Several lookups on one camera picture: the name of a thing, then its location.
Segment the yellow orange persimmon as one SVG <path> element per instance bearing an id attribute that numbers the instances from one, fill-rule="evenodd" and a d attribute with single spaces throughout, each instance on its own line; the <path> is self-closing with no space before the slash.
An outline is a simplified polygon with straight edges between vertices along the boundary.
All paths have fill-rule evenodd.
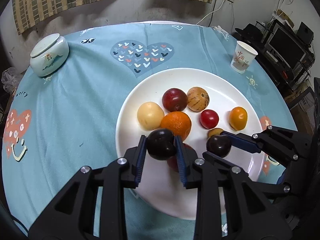
<path id="1" fill-rule="evenodd" d="M 231 127 L 236 131 L 240 131 L 247 125 L 248 114 L 244 108 L 235 107 L 230 111 L 228 119 Z"/>

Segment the small tan longan front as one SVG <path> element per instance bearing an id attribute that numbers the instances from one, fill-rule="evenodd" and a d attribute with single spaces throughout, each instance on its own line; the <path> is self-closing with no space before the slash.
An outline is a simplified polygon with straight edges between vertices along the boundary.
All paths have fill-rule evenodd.
<path id="1" fill-rule="evenodd" d="M 223 129 L 221 128 L 214 128 L 208 131 L 208 138 L 215 136 L 215 135 L 220 135 L 223 132 Z"/>

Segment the red tomato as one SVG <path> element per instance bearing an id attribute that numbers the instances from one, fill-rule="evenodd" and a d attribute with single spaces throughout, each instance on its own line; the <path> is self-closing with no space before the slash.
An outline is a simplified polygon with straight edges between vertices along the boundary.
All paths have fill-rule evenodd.
<path id="1" fill-rule="evenodd" d="M 200 115 L 200 123 L 206 129 L 215 128 L 219 123 L 219 116 L 214 110 L 204 110 Z"/>

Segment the speckled tan round fruit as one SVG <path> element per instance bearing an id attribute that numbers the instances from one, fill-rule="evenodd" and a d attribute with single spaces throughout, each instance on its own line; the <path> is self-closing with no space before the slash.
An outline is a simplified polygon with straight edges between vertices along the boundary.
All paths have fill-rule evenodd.
<path id="1" fill-rule="evenodd" d="M 192 87 L 187 92 L 188 108 L 193 112 L 201 112 L 209 105 L 209 95 L 201 87 Z"/>

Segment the orange mandarin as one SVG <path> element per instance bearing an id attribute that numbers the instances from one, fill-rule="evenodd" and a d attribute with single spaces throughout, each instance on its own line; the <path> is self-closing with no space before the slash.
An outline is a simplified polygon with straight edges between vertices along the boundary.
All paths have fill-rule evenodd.
<path id="1" fill-rule="evenodd" d="M 161 121 L 160 128 L 165 128 L 175 136 L 180 136 L 182 141 L 187 139 L 191 132 L 191 119 L 181 111 L 168 113 Z"/>

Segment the small dark plum front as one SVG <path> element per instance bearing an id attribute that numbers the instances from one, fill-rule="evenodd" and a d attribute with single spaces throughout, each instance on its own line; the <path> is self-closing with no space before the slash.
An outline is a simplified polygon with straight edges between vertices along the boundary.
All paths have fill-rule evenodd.
<path id="1" fill-rule="evenodd" d="M 149 155 L 156 160 L 168 160 L 176 154 L 175 136 L 172 131 L 160 128 L 152 131 L 146 141 Z"/>

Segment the pale yellow round fruit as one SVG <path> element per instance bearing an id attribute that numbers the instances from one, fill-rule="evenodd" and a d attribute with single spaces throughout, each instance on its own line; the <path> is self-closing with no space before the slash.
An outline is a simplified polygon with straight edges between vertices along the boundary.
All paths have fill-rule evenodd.
<path id="1" fill-rule="evenodd" d="M 147 131 L 159 128 L 163 118 L 164 111 L 154 102 L 143 103 L 137 111 L 138 122 Z"/>

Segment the red plum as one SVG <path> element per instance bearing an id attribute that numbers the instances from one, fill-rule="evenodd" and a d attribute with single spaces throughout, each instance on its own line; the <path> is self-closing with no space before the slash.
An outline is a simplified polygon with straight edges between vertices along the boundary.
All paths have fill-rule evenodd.
<path id="1" fill-rule="evenodd" d="M 185 149 L 191 150 L 195 152 L 195 149 L 191 147 L 189 144 L 183 143 L 183 146 Z M 182 156 L 181 155 L 176 155 L 167 160 L 167 165 L 174 171 L 174 172 L 179 172 L 179 168 L 181 164 L 183 163 L 182 161 Z"/>
<path id="2" fill-rule="evenodd" d="M 183 111 L 187 107 L 187 102 L 187 95 L 178 88 L 171 88 L 162 96 L 163 107 L 169 112 Z"/>

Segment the white round plate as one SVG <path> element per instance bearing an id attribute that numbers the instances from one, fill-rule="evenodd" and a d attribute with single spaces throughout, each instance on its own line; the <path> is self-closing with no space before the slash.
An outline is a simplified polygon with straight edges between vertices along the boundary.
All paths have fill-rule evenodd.
<path id="1" fill-rule="evenodd" d="M 171 88 L 187 92 L 193 87 L 204 89 L 209 96 L 207 109 L 219 117 L 217 124 L 227 132 L 236 133 L 229 124 L 230 111 L 242 107 L 248 114 L 246 127 L 242 133 L 253 135 L 262 132 L 262 127 L 252 105 L 245 96 L 223 78 L 203 70 L 176 68 L 153 74 L 139 83 L 123 103 L 116 125 L 116 150 L 119 157 L 128 148 L 138 145 L 141 135 L 149 135 L 148 125 L 138 120 L 138 109 L 142 104 L 152 102 L 153 109 L 163 108 L 162 97 Z M 200 113 L 185 108 L 171 114 L 164 112 L 161 127 L 180 135 L 184 143 L 191 146 L 200 157 L 206 150 L 208 129 L 200 123 Z M 166 161 L 156 160 L 146 155 L 142 180 L 136 193 L 156 210 L 167 215 L 194 220 L 196 217 L 197 191 L 183 187 L 180 176 Z"/>

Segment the teal patterned tablecloth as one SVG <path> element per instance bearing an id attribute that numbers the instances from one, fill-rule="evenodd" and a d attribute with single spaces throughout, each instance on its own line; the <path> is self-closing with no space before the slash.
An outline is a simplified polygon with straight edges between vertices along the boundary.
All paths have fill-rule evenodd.
<path id="1" fill-rule="evenodd" d="M 2 176 L 17 226 L 28 233 L 40 213 L 84 165 L 116 158 L 116 122 L 131 90 L 156 72 L 195 68 L 218 75 L 249 100 L 262 127 L 295 129 L 263 68 L 231 66 L 236 40 L 188 24 L 130 23 L 66 36 L 69 56 L 49 77 L 28 69 L 5 119 Z"/>

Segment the computer monitor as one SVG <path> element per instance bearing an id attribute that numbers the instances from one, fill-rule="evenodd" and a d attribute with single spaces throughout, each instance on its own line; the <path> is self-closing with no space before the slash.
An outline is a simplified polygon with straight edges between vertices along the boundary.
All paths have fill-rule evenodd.
<path id="1" fill-rule="evenodd" d="M 267 44 L 291 69 L 306 56 L 305 49 L 281 27 L 276 27 Z"/>

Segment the white paper cup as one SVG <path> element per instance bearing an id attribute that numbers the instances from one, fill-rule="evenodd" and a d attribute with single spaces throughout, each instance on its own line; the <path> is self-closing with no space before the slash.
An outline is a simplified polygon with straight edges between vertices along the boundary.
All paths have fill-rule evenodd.
<path id="1" fill-rule="evenodd" d="M 258 52 L 242 41 L 236 42 L 236 48 L 231 61 L 231 67 L 238 73 L 244 74 Z"/>

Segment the black speaker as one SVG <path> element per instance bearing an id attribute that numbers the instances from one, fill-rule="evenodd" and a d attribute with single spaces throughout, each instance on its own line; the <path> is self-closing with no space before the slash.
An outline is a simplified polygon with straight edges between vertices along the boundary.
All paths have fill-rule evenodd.
<path id="1" fill-rule="evenodd" d="M 306 46 L 311 46 L 314 33 L 304 22 L 300 23 L 296 35 Z"/>

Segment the black computer desk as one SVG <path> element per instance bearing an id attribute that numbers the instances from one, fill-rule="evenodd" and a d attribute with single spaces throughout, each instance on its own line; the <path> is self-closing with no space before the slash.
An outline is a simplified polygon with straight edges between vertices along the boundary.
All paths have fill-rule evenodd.
<path id="1" fill-rule="evenodd" d="M 306 51 L 306 56 L 294 69 L 291 69 L 267 44 L 276 27 L 281 27 L 291 34 Z M 249 23 L 243 29 L 235 28 L 233 37 L 257 50 L 257 62 L 279 90 L 295 90 L 311 76 L 310 69 L 315 62 L 315 54 L 311 52 L 311 46 L 306 46 L 288 24 L 281 23 L 279 20 L 273 20 L 266 25 L 260 22 Z"/>

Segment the crumpled plastic bag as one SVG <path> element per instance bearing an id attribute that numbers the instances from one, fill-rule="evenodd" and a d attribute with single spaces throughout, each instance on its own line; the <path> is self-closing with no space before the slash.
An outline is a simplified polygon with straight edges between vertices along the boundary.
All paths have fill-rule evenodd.
<path id="1" fill-rule="evenodd" d="M 1 82 L 3 84 L 3 89 L 11 94 L 14 95 L 20 81 L 22 80 L 23 75 L 17 71 L 15 67 L 10 67 L 6 69 L 2 73 Z"/>

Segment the white ceramic lidded jar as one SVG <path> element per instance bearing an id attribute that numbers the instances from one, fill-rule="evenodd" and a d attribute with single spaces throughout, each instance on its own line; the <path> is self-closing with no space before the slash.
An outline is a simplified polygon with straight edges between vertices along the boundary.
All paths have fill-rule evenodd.
<path id="1" fill-rule="evenodd" d="M 48 76 L 59 69 L 69 54 L 69 45 L 59 33 L 40 40 L 30 53 L 30 66 L 39 77 Z"/>

